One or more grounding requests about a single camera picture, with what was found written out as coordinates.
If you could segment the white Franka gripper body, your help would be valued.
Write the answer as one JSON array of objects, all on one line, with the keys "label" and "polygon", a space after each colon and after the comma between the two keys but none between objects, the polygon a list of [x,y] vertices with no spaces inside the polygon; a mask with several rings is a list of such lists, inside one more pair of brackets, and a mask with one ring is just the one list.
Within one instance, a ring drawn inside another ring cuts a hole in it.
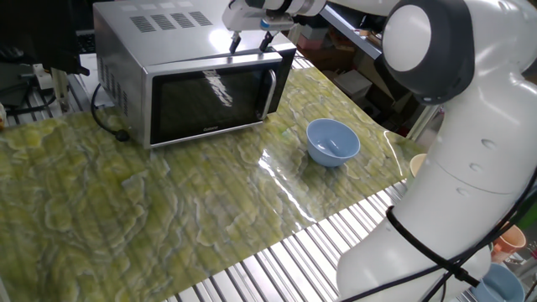
[{"label": "white Franka gripper body", "polygon": [[233,0],[226,6],[222,15],[226,28],[233,32],[249,30],[285,31],[295,22],[288,13],[253,8],[245,0]]}]

